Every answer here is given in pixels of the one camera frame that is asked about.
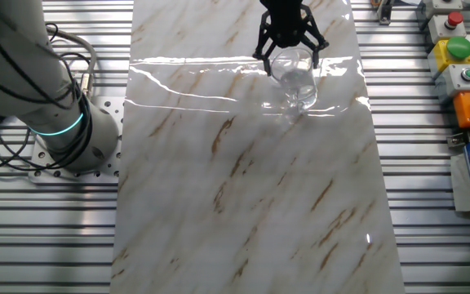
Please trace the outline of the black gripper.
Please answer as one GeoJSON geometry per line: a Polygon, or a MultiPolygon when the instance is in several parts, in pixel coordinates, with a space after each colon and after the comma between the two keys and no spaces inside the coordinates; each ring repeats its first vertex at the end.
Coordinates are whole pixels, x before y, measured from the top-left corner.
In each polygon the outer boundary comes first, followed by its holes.
{"type": "Polygon", "coordinates": [[[275,45],[280,48],[295,47],[300,43],[300,39],[312,50],[313,68],[316,69],[319,64],[319,52],[327,48],[329,43],[320,33],[309,6],[302,4],[302,0],[260,0],[260,3],[266,8],[266,12],[261,16],[258,42],[252,57],[263,62],[266,74],[272,75],[269,56],[275,45]],[[307,33],[317,42],[308,38],[307,33]],[[271,45],[263,53],[269,39],[272,39],[271,45]]]}

